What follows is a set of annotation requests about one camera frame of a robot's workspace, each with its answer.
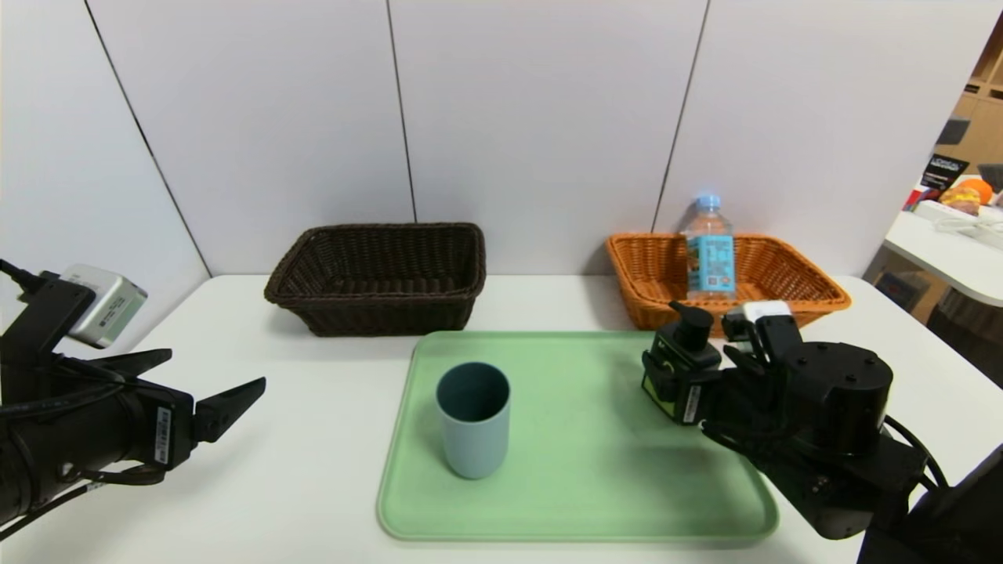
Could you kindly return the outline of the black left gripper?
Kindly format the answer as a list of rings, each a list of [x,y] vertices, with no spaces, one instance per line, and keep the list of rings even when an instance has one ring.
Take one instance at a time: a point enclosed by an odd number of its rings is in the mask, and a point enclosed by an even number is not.
[[[150,349],[85,361],[118,375],[3,376],[3,524],[25,526],[98,486],[158,484],[266,390],[257,378],[194,404],[139,379],[171,359]]]

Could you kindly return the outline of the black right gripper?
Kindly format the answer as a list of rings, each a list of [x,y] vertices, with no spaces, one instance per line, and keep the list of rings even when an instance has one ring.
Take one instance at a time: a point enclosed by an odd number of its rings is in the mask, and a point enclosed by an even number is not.
[[[641,360],[642,388],[668,418],[695,426],[713,417],[724,389],[724,369],[689,372],[678,378],[680,357],[669,349],[646,350]]]

